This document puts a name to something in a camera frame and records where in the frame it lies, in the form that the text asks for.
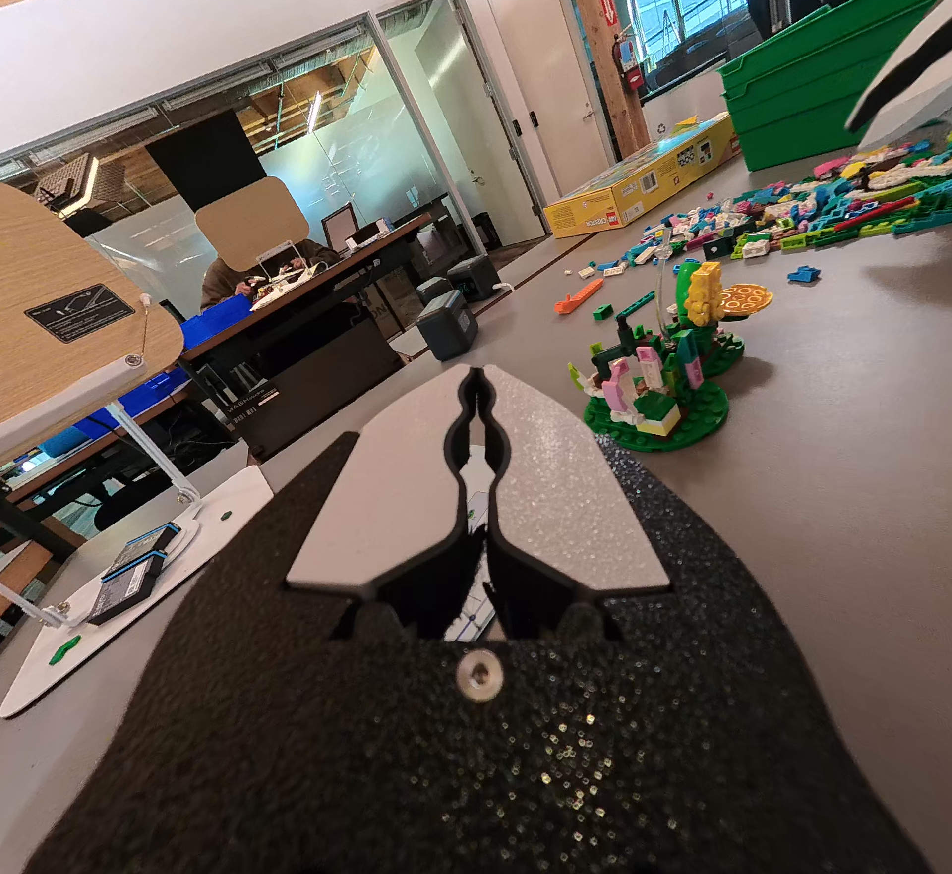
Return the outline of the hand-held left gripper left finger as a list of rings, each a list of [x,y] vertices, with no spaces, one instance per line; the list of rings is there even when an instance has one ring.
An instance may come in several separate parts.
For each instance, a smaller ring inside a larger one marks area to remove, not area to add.
[[[475,368],[449,368],[363,427],[288,572],[289,587],[372,599],[466,536],[461,471],[479,382]]]

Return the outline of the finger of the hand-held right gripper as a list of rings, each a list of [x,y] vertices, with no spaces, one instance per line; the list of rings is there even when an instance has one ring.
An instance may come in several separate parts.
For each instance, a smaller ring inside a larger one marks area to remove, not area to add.
[[[951,82],[951,0],[939,0],[863,91],[845,129],[866,132],[880,108],[917,81],[928,87],[946,80]]]
[[[874,150],[897,141],[901,135],[941,119],[951,109],[950,80],[928,87],[919,81],[880,108],[871,120],[861,150]]]

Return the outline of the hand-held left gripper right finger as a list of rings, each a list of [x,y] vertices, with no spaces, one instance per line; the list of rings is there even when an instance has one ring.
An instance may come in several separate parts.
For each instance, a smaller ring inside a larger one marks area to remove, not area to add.
[[[594,597],[659,592],[669,577],[584,423],[502,368],[482,375],[498,433],[492,529],[513,555]]]

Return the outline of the lego instruction booklet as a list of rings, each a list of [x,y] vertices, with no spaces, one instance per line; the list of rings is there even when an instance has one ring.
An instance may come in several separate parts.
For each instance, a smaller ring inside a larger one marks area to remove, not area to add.
[[[470,534],[485,529],[489,511],[489,491],[495,474],[485,459],[484,446],[470,445],[470,458],[461,470],[468,496],[468,530]],[[478,642],[494,619],[495,609],[486,594],[485,585],[490,583],[485,548],[481,551],[468,597],[461,613],[447,628],[448,642]]]

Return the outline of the green lego flower model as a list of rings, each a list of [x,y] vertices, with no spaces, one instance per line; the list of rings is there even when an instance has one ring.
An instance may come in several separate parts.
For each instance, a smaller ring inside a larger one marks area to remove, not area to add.
[[[730,402],[720,380],[745,355],[736,327],[773,300],[760,284],[724,288],[713,262],[687,262],[676,274],[658,265],[654,272],[646,293],[654,290],[655,301],[622,323],[616,313],[640,297],[622,309],[610,303],[612,318],[592,317],[601,333],[588,358],[567,364],[574,388],[587,398],[590,430],[647,453],[689,448],[722,427]]]

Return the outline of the pile of colourful lego bricks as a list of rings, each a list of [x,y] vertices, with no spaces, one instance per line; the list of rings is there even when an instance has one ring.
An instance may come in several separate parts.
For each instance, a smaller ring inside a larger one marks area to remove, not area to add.
[[[817,166],[812,179],[778,181],[720,203],[665,217],[621,258],[634,267],[656,261],[662,232],[675,255],[699,249],[707,258],[744,257],[766,240],[767,251],[822,249],[876,235],[902,236],[951,222],[950,137],[907,142]]]

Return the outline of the yellow lego box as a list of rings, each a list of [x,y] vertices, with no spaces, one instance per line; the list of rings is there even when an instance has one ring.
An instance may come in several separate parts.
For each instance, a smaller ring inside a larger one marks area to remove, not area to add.
[[[727,111],[690,118],[543,209],[554,237],[620,229],[741,154]]]

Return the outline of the green plastic bin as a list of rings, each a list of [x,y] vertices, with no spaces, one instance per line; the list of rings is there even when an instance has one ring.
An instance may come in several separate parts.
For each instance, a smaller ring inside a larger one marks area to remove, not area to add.
[[[861,52],[889,53],[937,0],[849,0],[800,20],[720,69],[728,102],[745,95],[783,91],[794,78],[811,75],[827,51],[845,52],[858,42]]]
[[[815,107],[844,96],[856,97],[886,64],[897,46],[889,53],[885,51],[870,53],[861,52],[858,42],[847,43],[844,53],[827,51],[821,55],[820,63],[813,69],[811,75],[806,75],[805,72],[800,73],[792,83],[786,85],[785,90],[779,91],[774,88],[767,91],[765,96],[750,94],[732,102],[728,102],[725,98],[727,108],[734,119],[752,122],[756,117],[767,116],[769,104],[774,105],[775,108],[784,104],[798,103]]]
[[[845,123],[862,94],[815,107],[769,104],[767,116],[752,122],[730,114],[748,168],[762,170],[858,144],[862,132],[846,130]]]

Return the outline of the black equipment case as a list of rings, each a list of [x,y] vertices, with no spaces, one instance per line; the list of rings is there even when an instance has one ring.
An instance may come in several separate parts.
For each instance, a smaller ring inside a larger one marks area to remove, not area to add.
[[[268,460],[404,367],[372,318],[227,405],[255,458]]]

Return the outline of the orange brick separator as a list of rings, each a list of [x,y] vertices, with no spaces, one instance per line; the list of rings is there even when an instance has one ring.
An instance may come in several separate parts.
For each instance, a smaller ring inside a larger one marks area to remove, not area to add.
[[[596,292],[599,292],[602,286],[603,278],[595,278],[578,292],[567,295],[563,300],[556,302],[553,309],[561,316],[571,314],[583,306]]]

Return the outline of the dark wooden desk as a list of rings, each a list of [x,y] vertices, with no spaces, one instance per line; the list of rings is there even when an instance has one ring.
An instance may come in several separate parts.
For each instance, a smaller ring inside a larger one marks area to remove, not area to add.
[[[378,236],[367,245],[355,250],[348,259],[329,267],[324,272],[302,278],[298,283],[289,287],[284,296],[255,312],[251,312],[239,322],[216,332],[202,342],[185,344],[180,360],[159,373],[159,378],[170,377],[176,386],[183,387],[184,382],[178,382],[175,376],[178,372],[182,375],[189,374],[189,369],[185,368],[184,365],[190,366],[199,356],[235,340],[239,333],[262,328],[266,319],[283,318],[284,312],[298,302],[301,302],[304,306],[311,306],[321,298],[326,298],[329,304],[347,298],[351,295],[351,288],[358,290],[373,282],[368,271],[374,263],[378,263],[381,267],[390,267],[405,262],[406,259],[403,254],[410,251],[409,245],[415,240],[417,232],[433,220],[431,213],[422,212],[396,230]],[[36,494],[43,494],[44,487],[47,485],[62,479],[65,474],[82,466],[87,459],[102,454],[111,445],[124,441],[125,430],[123,426],[116,425],[114,428],[110,428],[109,423],[104,422],[102,434],[85,438],[82,444],[71,449],[67,454],[53,456],[50,461],[41,463],[39,469],[15,486],[10,486],[6,478],[17,476],[20,471],[19,465],[4,464],[2,467],[2,494],[14,504],[18,504],[20,501]]]

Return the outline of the white recycling bin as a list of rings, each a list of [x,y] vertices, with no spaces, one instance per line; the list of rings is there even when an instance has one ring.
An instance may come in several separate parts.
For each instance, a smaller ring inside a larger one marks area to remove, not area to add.
[[[720,75],[721,60],[652,96],[643,106],[653,141],[672,136],[675,126],[691,117],[705,121],[727,110]]]

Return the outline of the black battery blue edge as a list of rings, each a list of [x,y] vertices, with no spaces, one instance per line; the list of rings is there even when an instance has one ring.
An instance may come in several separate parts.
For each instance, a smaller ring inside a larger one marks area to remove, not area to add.
[[[130,567],[136,566],[150,556],[168,555],[168,547],[182,533],[182,528],[173,522],[162,524],[149,532],[125,543],[113,562],[102,573],[101,582],[107,582]]]
[[[158,550],[129,564],[101,582],[86,622],[101,626],[149,598],[162,573],[166,555]]]

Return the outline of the blue plastic bin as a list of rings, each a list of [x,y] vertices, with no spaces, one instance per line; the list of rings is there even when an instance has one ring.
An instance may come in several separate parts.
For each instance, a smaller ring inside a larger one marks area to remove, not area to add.
[[[181,330],[184,351],[208,341],[251,315],[251,303],[244,295],[233,295],[186,320]]]

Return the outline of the red fire extinguisher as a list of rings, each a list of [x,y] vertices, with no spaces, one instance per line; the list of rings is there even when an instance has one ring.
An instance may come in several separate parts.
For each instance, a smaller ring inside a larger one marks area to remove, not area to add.
[[[612,57],[625,88],[630,93],[641,96],[645,79],[635,41],[628,35],[614,35]]]

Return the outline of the white door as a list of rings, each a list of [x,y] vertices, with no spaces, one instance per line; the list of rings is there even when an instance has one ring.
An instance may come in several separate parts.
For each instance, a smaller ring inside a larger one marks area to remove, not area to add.
[[[615,161],[570,0],[487,0],[558,197]]]

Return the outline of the white desk lamp wooden head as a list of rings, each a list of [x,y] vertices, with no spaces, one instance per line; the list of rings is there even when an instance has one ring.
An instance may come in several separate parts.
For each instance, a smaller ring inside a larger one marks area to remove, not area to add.
[[[101,626],[86,622],[102,571],[59,606],[36,607],[6,584],[2,595],[41,629],[2,701],[11,719],[47,695],[221,551],[272,499],[256,466],[207,496],[125,412],[119,398],[176,362],[179,324],[124,273],[24,192],[1,189],[1,452],[6,462],[99,407],[107,407],[152,463],[170,478],[184,511],[149,598]],[[220,521],[223,511],[232,517]],[[49,659],[76,634],[78,646]]]

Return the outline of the wooden post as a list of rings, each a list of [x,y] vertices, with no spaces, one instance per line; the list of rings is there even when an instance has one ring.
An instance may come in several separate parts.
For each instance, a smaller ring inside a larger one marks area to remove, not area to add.
[[[615,135],[620,156],[624,159],[645,147],[650,135],[640,98],[625,88],[613,61],[614,35],[623,34],[618,7],[615,4],[619,24],[615,29],[609,29],[603,19],[599,0],[575,1],[599,81],[606,117]]]

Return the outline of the black wall panel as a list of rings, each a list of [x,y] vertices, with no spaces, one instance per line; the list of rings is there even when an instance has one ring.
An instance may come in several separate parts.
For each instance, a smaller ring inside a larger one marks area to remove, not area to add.
[[[146,151],[194,213],[268,176],[233,110],[154,141]]]

